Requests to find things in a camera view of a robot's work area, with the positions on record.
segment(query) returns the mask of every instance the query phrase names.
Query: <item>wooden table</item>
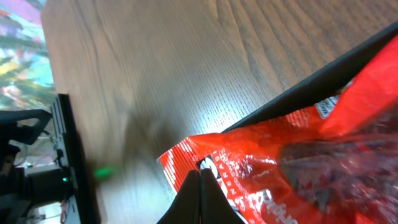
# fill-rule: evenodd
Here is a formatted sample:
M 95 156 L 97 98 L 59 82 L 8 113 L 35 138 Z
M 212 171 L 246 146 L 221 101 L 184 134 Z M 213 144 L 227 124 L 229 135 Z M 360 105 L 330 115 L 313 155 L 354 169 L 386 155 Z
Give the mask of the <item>wooden table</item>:
M 48 0 L 56 89 L 70 95 L 103 223 L 154 223 L 158 158 L 220 132 L 398 19 L 398 1 Z

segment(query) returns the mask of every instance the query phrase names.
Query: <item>plastic bag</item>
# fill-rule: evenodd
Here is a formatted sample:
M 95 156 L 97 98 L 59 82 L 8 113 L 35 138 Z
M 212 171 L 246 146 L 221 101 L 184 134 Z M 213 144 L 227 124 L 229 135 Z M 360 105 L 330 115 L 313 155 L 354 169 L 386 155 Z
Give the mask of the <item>plastic bag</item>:
M 160 157 L 176 191 L 212 169 L 248 223 L 398 222 L 398 37 L 340 96 Z

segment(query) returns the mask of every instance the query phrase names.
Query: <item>black cable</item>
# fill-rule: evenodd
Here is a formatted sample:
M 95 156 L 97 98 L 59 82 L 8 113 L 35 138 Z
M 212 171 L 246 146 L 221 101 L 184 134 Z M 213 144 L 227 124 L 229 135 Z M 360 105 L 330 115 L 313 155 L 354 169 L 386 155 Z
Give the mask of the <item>black cable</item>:
M 43 130 L 43 133 L 46 134 L 49 137 L 49 140 L 52 143 L 52 148 L 54 150 L 57 150 L 57 143 L 54 141 L 54 138 L 52 137 L 52 135 L 46 130 Z
M 26 158 L 27 158 L 27 145 L 26 144 L 24 144 L 24 148 L 25 148 L 25 158 L 24 158 L 24 160 L 22 160 L 22 162 L 15 165 L 15 167 L 22 165 L 26 161 Z
M 34 224 L 36 224 L 36 223 L 39 223 L 39 222 L 41 222 L 41 221 L 43 221 L 43 220 L 47 220 L 47 219 L 50 219 L 50 218 L 55 218 L 55 217 L 58 217 L 58 216 L 61 216 L 61 214 L 58 214 L 58 215 L 53 215 L 53 216 L 51 216 L 51 217 L 46 217 L 46 218 L 43 218 L 43 219 L 41 219 L 41 220 L 39 220 L 39 221 L 35 222 Z

